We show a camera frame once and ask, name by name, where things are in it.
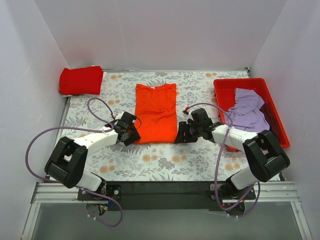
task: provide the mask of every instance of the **cable connector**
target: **cable connector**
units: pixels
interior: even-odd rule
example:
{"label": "cable connector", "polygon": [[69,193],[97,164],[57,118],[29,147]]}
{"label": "cable connector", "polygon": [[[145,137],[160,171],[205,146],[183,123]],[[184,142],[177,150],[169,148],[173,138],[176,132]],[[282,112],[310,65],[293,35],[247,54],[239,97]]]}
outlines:
{"label": "cable connector", "polygon": [[183,111],[183,113],[186,114],[186,115],[189,115],[189,112],[188,112],[189,109],[190,109],[190,107],[187,106],[187,107],[185,108],[185,110]]}

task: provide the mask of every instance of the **table surface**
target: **table surface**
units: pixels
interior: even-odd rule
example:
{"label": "table surface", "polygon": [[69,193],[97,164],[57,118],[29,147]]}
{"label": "table surface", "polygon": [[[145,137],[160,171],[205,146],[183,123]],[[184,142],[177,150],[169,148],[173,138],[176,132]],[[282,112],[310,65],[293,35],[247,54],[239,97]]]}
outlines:
{"label": "table surface", "polygon": [[[126,111],[135,113],[136,84],[150,87],[165,83],[177,85],[176,111],[178,121],[185,121],[182,111],[191,104],[216,104],[214,79],[247,78],[246,71],[193,71],[193,72],[108,72],[101,85],[99,98],[105,100],[114,114]],[[92,95],[73,96],[64,122],[65,126],[101,129],[103,122],[87,109]],[[206,109],[213,122],[218,111]],[[105,120],[112,120],[108,109],[99,101],[91,102],[92,110]],[[76,130],[63,130],[61,136],[77,138],[89,134]],[[85,169],[107,181],[212,181],[220,146],[199,139],[196,143],[142,144],[125,147],[122,143],[108,146],[87,158]],[[243,152],[228,152],[224,148],[218,180],[224,181],[248,166]]]}

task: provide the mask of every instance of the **lavender cloth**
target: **lavender cloth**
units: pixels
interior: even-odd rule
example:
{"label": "lavender cloth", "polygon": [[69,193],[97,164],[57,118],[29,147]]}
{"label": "lavender cloth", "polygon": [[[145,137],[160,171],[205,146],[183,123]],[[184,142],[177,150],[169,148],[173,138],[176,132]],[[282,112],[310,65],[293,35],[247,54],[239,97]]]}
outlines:
{"label": "lavender cloth", "polygon": [[260,111],[263,104],[264,100],[254,90],[236,88],[235,105],[226,114],[232,118],[236,129],[260,133],[270,129],[265,115]]}

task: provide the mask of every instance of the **white wall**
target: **white wall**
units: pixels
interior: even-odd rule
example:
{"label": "white wall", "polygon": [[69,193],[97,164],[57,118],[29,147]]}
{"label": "white wall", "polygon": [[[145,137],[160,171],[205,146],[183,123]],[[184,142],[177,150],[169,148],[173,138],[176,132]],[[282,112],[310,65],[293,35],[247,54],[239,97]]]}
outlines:
{"label": "white wall", "polygon": [[70,67],[250,67],[287,0],[35,0]]}
{"label": "white wall", "polygon": [[264,78],[291,147],[296,182],[313,239],[320,239],[320,2],[289,0],[251,68]]}
{"label": "white wall", "polygon": [[[59,124],[59,75],[67,63],[33,0],[0,0],[0,239],[20,239],[37,181],[25,152],[40,131]],[[56,132],[31,153],[44,175]]]}

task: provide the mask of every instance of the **folded red cloth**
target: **folded red cloth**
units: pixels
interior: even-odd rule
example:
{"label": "folded red cloth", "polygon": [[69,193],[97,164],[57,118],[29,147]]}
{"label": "folded red cloth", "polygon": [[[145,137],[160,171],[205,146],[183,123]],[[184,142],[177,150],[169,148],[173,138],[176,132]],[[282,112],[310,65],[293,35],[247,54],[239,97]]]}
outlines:
{"label": "folded red cloth", "polygon": [[100,66],[65,68],[60,75],[59,93],[63,95],[100,94],[104,72]]}

